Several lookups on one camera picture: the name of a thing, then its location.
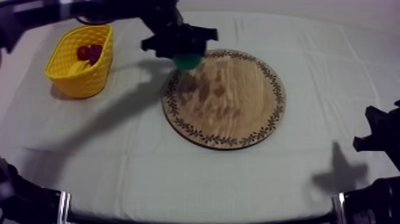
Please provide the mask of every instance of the table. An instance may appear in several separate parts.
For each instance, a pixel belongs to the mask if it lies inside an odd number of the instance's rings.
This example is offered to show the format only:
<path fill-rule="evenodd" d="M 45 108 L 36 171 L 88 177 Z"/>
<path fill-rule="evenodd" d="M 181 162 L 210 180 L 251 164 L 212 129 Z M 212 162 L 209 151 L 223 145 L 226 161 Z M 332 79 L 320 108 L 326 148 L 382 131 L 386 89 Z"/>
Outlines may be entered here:
<path fill-rule="evenodd" d="M 1 156 L 28 180 L 72 193 L 73 210 L 164 222 L 322 214 L 333 194 L 398 175 L 385 153 L 356 153 L 351 144 L 370 133 L 367 106 L 388 111 L 399 99 L 400 39 L 283 15 L 183 16 L 218 28 L 209 49 L 245 51 L 281 78 L 285 116 L 267 140 L 217 152 L 180 137 L 160 104 L 173 65 L 140 50 L 151 36 L 140 20 L 112 24 L 114 61 L 99 95 L 63 96 L 43 71 L 59 38 L 78 25 L 67 21 L 48 28 L 31 56 L 0 125 Z"/>

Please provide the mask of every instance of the wooden plate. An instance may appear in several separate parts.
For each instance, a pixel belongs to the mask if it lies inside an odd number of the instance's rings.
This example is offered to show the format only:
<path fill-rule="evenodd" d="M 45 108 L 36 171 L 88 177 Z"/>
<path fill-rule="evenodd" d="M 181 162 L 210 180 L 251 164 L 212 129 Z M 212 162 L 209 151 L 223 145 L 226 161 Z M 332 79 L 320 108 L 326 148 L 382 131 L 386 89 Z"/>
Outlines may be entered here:
<path fill-rule="evenodd" d="M 240 51 L 207 51 L 191 71 L 173 71 L 162 107 L 186 139 L 236 150 L 268 137 L 285 110 L 285 89 L 266 63 Z"/>

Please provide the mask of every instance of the yellow basket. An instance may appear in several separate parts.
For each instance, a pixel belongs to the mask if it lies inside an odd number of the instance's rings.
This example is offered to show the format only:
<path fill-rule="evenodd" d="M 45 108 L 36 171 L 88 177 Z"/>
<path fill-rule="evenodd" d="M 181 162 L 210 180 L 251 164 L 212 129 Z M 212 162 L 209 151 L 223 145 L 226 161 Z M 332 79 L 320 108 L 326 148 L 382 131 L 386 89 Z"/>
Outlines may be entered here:
<path fill-rule="evenodd" d="M 70 67 L 78 61 L 77 49 L 92 44 L 103 46 L 98 62 L 89 69 L 68 76 Z M 104 88 L 112 60 L 113 28 L 110 25 L 82 26 L 69 31 L 61 38 L 45 73 L 66 95 L 87 98 L 98 94 Z"/>

